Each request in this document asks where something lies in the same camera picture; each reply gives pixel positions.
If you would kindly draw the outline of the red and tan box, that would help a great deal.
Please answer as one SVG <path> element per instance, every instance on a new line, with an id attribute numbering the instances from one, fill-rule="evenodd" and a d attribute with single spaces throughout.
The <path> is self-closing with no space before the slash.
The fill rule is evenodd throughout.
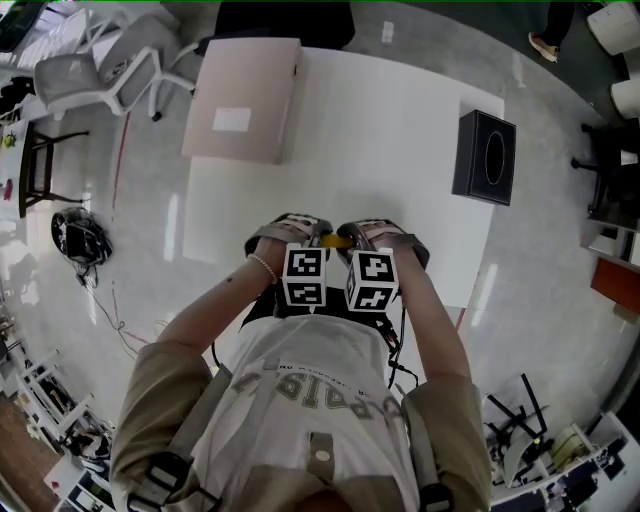
<path id="1" fill-rule="evenodd" d="M 627 311 L 640 315 L 640 273 L 599 258 L 591 288 Z"/>

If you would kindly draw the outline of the person's left forearm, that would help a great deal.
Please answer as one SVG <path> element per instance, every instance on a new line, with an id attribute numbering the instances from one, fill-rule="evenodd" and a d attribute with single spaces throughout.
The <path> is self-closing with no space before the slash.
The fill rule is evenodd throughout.
<path id="1" fill-rule="evenodd" d="M 203 354 L 282 275 L 283 264 L 284 259 L 269 261 L 251 254 L 237 270 L 180 312 L 157 342 Z"/>

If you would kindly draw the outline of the person's khaki overshirt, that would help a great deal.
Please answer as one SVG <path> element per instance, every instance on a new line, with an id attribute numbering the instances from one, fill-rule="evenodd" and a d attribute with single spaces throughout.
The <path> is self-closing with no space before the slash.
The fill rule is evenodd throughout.
<path id="1" fill-rule="evenodd" d="M 221 512 L 201 484 L 195 449 L 232 383 L 201 355 L 154 343 L 136 362 L 114 439 L 111 493 L 117 512 Z M 436 377 L 397 399 L 419 491 L 417 512 L 489 512 L 491 470 L 479 392 L 471 379 Z M 320 512 L 353 510 L 335 493 L 300 501 Z"/>

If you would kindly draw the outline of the grey open shelf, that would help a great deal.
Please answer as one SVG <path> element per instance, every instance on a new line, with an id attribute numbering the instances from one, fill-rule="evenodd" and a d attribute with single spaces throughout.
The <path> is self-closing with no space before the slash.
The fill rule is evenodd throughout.
<path id="1" fill-rule="evenodd" d="M 580 245 L 599 257 L 640 266 L 640 220 L 590 214 L 581 233 Z"/>

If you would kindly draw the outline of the grey chair with black legs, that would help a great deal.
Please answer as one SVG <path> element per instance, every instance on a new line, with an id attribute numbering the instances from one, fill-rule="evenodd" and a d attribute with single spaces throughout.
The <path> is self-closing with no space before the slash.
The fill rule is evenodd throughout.
<path id="1" fill-rule="evenodd" d="M 523 484 L 523 477 L 544 452 L 548 432 L 544 408 L 540 406 L 528 376 L 522 373 L 520 379 L 531 404 L 531 412 L 523 405 L 517 410 L 510 409 L 493 394 L 486 396 L 486 400 L 506 418 L 501 426 L 493 422 L 484 424 L 493 434 L 489 441 L 492 484 L 506 489 Z"/>

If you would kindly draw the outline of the black tissue box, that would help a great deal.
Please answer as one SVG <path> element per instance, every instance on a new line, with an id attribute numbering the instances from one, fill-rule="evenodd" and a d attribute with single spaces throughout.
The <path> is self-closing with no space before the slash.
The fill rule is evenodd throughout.
<path id="1" fill-rule="evenodd" d="M 452 193 L 509 206 L 514 181 L 516 126 L 479 110 L 459 120 Z"/>

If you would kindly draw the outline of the person's left hand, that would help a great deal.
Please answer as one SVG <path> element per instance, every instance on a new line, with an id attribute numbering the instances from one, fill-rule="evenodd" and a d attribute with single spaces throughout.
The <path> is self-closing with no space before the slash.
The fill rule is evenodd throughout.
<path id="1" fill-rule="evenodd" d="M 331 234 L 332 231 L 332 225 L 326 220 L 287 213 L 256 232 L 256 247 L 251 250 L 251 254 L 269 261 L 282 261 L 289 244 L 315 246 L 322 236 Z"/>

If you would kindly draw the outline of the person's white printed shirt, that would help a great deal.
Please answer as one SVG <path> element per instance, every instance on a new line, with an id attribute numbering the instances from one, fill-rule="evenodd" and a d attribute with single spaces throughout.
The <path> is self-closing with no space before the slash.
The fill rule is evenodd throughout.
<path id="1" fill-rule="evenodd" d="M 221 512 L 292 512 L 330 491 L 353 512 L 417 512 L 387 351 L 372 328 L 316 315 L 256 321 L 195 455 Z"/>

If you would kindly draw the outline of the pink flat box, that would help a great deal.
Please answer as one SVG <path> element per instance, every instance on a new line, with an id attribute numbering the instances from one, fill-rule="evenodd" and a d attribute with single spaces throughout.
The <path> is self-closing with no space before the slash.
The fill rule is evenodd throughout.
<path id="1" fill-rule="evenodd" d="M 301 42 L 214 39 L 191 102 L 182 154 L 275 164 L 294 92 Z"/>

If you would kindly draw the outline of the white side table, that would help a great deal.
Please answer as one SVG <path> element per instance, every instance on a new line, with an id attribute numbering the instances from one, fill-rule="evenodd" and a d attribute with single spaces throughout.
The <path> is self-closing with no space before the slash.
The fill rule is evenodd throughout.
<path id="1" fill-rule="evenodd" d="M 22 170 L 23 154 L 30 123 L 26 120 L 18 121 L 11 125 L 5 125 L 3 134 L 10 131 L 16 134 L 16 144 L 12 148 L 5 148 L 0 142 L 0 218 L 17 221 L 20 219 L 20 176 Z M 4 185 L 7 180 L 13 182 L 12 197 L 9 201 L 3 200 Z"/>

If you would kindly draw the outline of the black high-back office chair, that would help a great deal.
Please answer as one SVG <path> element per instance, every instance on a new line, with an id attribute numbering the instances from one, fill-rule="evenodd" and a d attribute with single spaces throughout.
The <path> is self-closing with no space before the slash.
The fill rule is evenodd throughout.
<path id="1" fill-rule="evenodd" d="M 588 212 L 598 212 L 607 200 L 618 204 L 624 215 L 640 219 L 640 124 L 615 127 L 582 123 L 580 127 L 591 140 L 595 160 L 588 164 L 572 157 L 570 165 L 596 174 Z"/>

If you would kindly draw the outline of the black slatted chair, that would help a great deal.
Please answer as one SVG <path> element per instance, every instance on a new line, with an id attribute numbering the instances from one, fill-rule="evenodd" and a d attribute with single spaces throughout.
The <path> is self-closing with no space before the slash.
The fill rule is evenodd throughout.
<path id="1" fill-rule="evenodd" d="M 32 122 L 27 123 L 19 175 L 18 211 L 20 218 L 25 218 L 27 209 L 42 201 L 83 203 L 82 199 L 71 199 L 51 191 L 53 160 L 57 144 L 89 134 L 89 131 L 79 131 L 50 137 L 38 131 Z"/>

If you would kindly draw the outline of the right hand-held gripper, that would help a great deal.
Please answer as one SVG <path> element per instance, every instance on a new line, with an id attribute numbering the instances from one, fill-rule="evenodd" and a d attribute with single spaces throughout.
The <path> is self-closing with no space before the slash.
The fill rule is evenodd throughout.
<path id="1" fill-rule="evenodd" d="M 385 220 L 400 228 L 401 235 L 389 239 L 389 247 L 377 250 L 359 250 L 354 247 L 356 222 Z M 425 270 L 430 253 L 424 244 L 414 235 L 387 219 L 364 219 L 341 225 L 337 235 L 350 237 L 353 246 L 349 249 L 337 249 L 339 257 L 348 267 L 345 296 L 350 311 L 386 311 L 395 296 L 399 294 L 399 279 L 394 251 L 412 248 Z"/>

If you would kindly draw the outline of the person's right hand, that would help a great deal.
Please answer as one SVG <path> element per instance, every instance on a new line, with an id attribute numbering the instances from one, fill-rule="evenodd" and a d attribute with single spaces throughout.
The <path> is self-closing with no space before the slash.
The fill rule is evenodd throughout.
<path id="1" fill-rule="evenodd" d="M 360 221 L 355 223 L 354 247 L 359 250 L 377 250 L 389 247 L 389 239 L 401 235 L 403 231 L 385 220 Z"/>

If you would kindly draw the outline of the person's black trousers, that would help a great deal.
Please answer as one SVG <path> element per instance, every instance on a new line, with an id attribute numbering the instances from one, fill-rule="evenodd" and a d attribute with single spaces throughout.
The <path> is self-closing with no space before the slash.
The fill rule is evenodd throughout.
<path id="1" fill-rule="evenodd" d="M 348 309 L 344 291 L 335 287 L 326 289 L 326 305 L 315 309 L 314 313 L 349 320 L 371 327 L 379 332 L 389 348 L 395 347 L 399 341 L 394 327 L 384 313 L 352 312 Z M 284 319 L 310 314 L 308 306 L 289 306 L 285 300 L 283 283 L 270 285 L 256 299 L 242 326 L 262 318 Z"/>

